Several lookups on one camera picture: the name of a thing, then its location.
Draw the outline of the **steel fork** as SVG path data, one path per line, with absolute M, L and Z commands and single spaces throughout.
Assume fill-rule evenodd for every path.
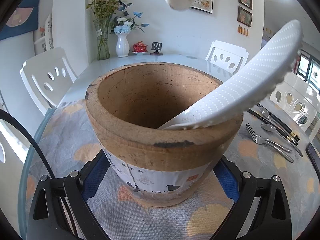
M 278 148 L 277 146 L 275 146 L 271 142 L 268 142 L 268 141 L 264 140 L 261 136 L 259 136 L 257 134 L 251 134 L 251 137 L 252 137 L 253 141 L 255 143 L 257 143 L 258 145 L 270 146 L 270 147 L 274 148 L 287 161 L 289 161 L 291 163 L 294 163 L 293 158 L 291 158 L 288 154 L 286 154 L 284 151 L 282 151 L 280 148 Z
M 250 136 L 252 137 L 253 141 L 259 145 L 267 145 L 271 146 L 275 150 L 277 150 L 279 153 L 292 153 L 292 150 L 279 145 L 278 143 L 274 143 L 271 140 L 264 139 L 263 137 L 259 136 L 251 127 L 249 123 L 246 123 L 246 129 L 249 132 Z

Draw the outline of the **steel spoon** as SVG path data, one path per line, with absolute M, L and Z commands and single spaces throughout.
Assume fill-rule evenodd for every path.
M 270 122 L 273 122 L 274 124 L 276 124 L 276 126 L 278 126 L 279 128 L 281 128 L 283 131 L 286 132 L 286 129 L 281 126 L 281 124 L 279 124 L 278 122 L 276 122 L 276 120 L 274 120 L 274 118 L 272 118 L 272 116 L 270 116 L 269 112 L 267 111 L 266 108 L 264 108 L 263 106 L 260 106 L 260 110 L 261 110 L 261 113 L 262 115 L 267 119 L 269 120 Z
M 298 154 L 299 154 L 301 157 L 303 157 L 303 154 L 302 154 L 301 150 L 297 147 L 297 144 L 295 144 L 295 143 L 293 142 L 293 140 L 290 139 L 290 138 L 288 138 L 286 135 L 281 134 L 281 133 L 276 129 L 276 127 L 274 127 L 274 126 L 272 126 L 272 125 L 270 125 L 270 124 L 266 124 L 266 123 L 261 124 L 260 127 L 261 127 L 262 129 L 268 131 L 268 132 L 277 133 L 279 136 L 281 136 L 283 139 L 285 139 L 289 144 L 291 144 L 291 145 L 294 147 L 294 149 L 298 152 Z

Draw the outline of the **patterned grey placemat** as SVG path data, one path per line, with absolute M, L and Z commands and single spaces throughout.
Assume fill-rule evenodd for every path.
M 319 207 L 319 179 L 305 152 L 309 138 L 272 101 L 264 100 L 262 105 L 300 136 L 299 149 L 293 152 L 294 163 L 268 146 L 255 144 L 245 126 L 239 129 L 225 157 L 254 177 L 281 178 L 291 212 L 292 237 L 297 238 Z M 48 111 L 35 140 L 58 178 L 80 170 L 101 149 L 83 100 Z M 233 204 L 216 175 L 210 173 L 199 189 L 181 204 L 165 208 L 142 206 L 131 197 L 113 170 L 107 172 L 95 196 L 88 200 L 111 239 L 209 239 Z

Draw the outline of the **white chair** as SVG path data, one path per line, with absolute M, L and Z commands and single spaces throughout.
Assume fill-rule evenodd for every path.
M 206 61 L 235 74 L 245 66 L 249 53 L 245 48 L 222 41 L 213 41 Z
M 1 120 L 1 133 L 22 163 L 25 163 L 30 142 L 11 124 Z
M 287 73 L 270 99 L 284 110 L 313 140 L 319 132 L 319 84 L 304 81 L 300 75 Z
M 48 109 L 59 105 L 77 79 L 65 50 L 61 47 L 25 61 L 20 75 L 33 102 L 43 115 Z

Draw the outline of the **black smartphone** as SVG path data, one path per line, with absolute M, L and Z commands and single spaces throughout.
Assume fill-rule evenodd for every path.
M 312 165 L 313 165 L 313 168 L 315 169 L 316 173 L 317 173 L 317 176 L 318 178 L 320 177 L 320 159 L 319 159 L 319 156 L 316 152 L 316 149 L 314 148 L 313 144 L 312 143 L 308 143 L 307 144 L 307 147 L 305 149 Z

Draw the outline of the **white ribbed vase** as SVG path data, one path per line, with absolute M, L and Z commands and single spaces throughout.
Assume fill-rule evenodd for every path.
M 129 55 L 130 46 L 127 41 L 127 33 L 117 34 L 118 40 L 116 45 L 117 57 L 127 57 Z

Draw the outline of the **red lidded teacup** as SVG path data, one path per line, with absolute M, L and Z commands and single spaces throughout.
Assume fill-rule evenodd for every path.
M 144 55 L 148 52 L 148 45 L 144 44 L 143 41 L 138 41 L 137 43 L 132 45 L 132 52 L 135 55 Z

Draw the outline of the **black phone stand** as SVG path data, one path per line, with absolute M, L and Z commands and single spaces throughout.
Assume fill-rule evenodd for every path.
M 150 55 L 154 55 L 154 56 L 163 55 L 163 53 L 161 53 L 161 49 L 162 49 L 162 43 L 161 42 L 153 42 L 152 46 L 151 46 L 152 52 L 150 53 Z

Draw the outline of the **glass vase with stems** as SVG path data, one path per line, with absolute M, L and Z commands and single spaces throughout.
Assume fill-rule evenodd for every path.
M 94 16 L 94 27 L 97 34 L 97 59 L 106 60 L 110 58 L 108 48 L 108 34 L 110 21 L 119 8 L 119 0 L 87 0 L 86 9 Z

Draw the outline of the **blue fridge cover cloth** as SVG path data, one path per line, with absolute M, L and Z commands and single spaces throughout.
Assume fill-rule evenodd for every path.
M 38 29 L 40 0 L 23 0 L 1 30 L 0 40 Z

